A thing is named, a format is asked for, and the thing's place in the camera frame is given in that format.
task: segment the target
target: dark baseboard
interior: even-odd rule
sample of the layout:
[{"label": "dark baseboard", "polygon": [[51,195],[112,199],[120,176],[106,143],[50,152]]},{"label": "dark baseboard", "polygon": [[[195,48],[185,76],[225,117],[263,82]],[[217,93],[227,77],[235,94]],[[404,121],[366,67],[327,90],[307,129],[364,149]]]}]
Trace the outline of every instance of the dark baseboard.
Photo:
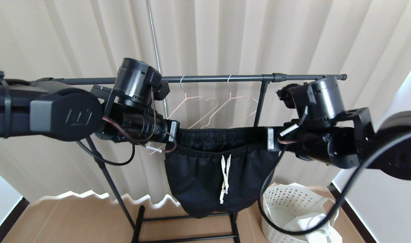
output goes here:
[{"label": "dark baseboard", "polygon": [[[331,183],[327,188],[332,193],[333,197],[340,197],[341,194],[333,183]],[[351,220],[352,224],[355,226],[366,243],[377,243],[346,200],[342,205],[342,209],[345,211],[346,215],[348,215],[349,220]]]},{"label": "dark baseboard", "polygon": [[14,226],[20,215],[24,212],[27,206],[30,204],[25,198],[19,201],[15,208],[10,212],[9,216],[4,220],[0,226],[0,243],[3,241],[4,237],[8,234],[10,229]]}]

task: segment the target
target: white plastic basket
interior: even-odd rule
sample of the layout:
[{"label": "white plastic basket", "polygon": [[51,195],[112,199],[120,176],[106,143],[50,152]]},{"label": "white plastic basket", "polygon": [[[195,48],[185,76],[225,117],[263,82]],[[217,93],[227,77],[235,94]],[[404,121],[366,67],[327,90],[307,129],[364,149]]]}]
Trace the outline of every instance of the white plastic basket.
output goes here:
[{"label": "white plastic basket", "polygon": [[[329,200],[335,203],[334,200],[322,197],[297,183],[271,186],[265,191],[263,198],[262,206],[265,214],[280,228],[298,216],[313,212],[327,214],[324,203]],[[335,223],[338,214],[339,211],[330,220],[331,226]],[[264,219],[261,226],[262,232],[270,243],[307,243],[306,237],[283,234],[271,227]]]}]

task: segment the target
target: beige curtain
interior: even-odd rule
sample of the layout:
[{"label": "beige curtain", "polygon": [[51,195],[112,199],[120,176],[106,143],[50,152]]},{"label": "beige curtain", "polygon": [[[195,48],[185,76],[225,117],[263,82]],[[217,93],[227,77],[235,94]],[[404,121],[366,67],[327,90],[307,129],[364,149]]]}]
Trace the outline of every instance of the beige curtain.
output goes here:
[{"label": "beige curtain", "polygon": [[[347,109],[369,106],[378,120],[411,70],[411,0],[159,0],[150,1],[165,76],[216,74],[348,74],[340,81]],[[10,78],[114,77],[124,57],[157,68],[147,1],[0,1],[0,70]],[[261,126],[296,117],[270,84]],[[231,83],[234,96],[257,99],[259,83]],[[170,86],[169,112],[182,101]],[[229,97],[225,83],[184,84],[188,96]],[[187,128],[214,103],[192,100],[174,115]],[[229,102],[209,128],[251,126],[252,99]],[[208,117],[198,123],[199,128]],[[130,145],[94,137],[103,156],[122,162]],[[162,154],[136,149],[127,166],[108,166],[122,194],[170,194]],[[325,186],[339,169],[287,154],[275,179]],[[46,137],[0,139],[0,175],[28,200],[66,191],[110,192],[99,168],[75,143]]]}]

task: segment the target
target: black metal rack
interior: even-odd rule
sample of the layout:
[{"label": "black metal rack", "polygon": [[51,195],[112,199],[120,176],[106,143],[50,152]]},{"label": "black metal rack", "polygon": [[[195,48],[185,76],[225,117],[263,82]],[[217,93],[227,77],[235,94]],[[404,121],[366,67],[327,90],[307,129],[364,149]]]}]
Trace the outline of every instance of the black metal rack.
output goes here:
[{"label": "black metal rack", "polygon": [[[338,80],[345,80],[346,74],[335,75]],[[267,92],[267,87],[270,82],[277,83],[283,82],[286,80],[318,80],[323,78],[324,75],[287,75],[287,74],[262,74],[262,75],[231,75],[229,76],[185,76],[183,78],[184,83],[202,83],[202,82],[252,82],[252,81],[260,81],[261,88],[260,94],[258,99],[258,106],[256,108],[255,114],[255,121],[253,126],[258,126],[259,118],[261,117],[261,110],[262,105],[264,104],[265,93]],[[167,81],[168,83],[179,83],[182,76],[172,76],[172,77],[162,77],[162,80]],[[52,81],[58,81],[62,83],[66,83],[69,85],[88,85],[88,84],[114,84],[115,78],[78,78],[78,79],[52,79]],[[93,142],[88,141],[91,150],[94,154],[102,157],[102,155],[97,151],[96,147],[94,146]],[[106,165],[94,159],[96,163],[99,165],[99,168],[102,170],[103,175],[105,176],[106,180],[108,181],[109,186],[111,187],[112,192],[114,193],[115,197],[117,198],[120,206],[127,217],[130,225],[134,230],[133,238],[131,243],[175,243],[175,242],[187,242],[187,241],[197,241],[197,240],[215,240],[215,239],[225,239],[225,238],[233,238],[235,243],[240,243],[239,233],[237,229],[237,216],[238,213],[215,213],[210,214],[208,217],[217,217],[217,216],[229,216],[232,228],[232,234],[228,235],[220,235],[220,236],[211,236],[211,237],[192,237],[192,238],[184,238],[184,239],[172,239],[172,240],[153,240],[153,241],[139,241],[139,234],[141,232],[141,227],[143,222],[147,221],[160,221],[160,220],[176,220],[176,219],[187,219],[192,218],[191,216],[174,216],[174,217],[155,217],[155,218],[144,218],[145,207],[140,206],[139,212],[136,218],[136,223],[134,223],[132,217],[130,216],[125,203],[122,200],[122,197],[111,178],[111,175],[106,168]]]}]

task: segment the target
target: black shorts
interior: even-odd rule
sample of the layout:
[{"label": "black shorts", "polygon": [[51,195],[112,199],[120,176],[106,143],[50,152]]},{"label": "black shorts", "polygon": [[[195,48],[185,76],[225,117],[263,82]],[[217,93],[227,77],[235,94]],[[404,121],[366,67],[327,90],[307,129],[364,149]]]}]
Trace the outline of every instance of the black shorts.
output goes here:
[{"label": "black shorts", "polygon": [[180,129],[176,141],[165,154],[166,174],[172,195],[195,218],[251,206],[278,158],[267,151],[264,127]]}]

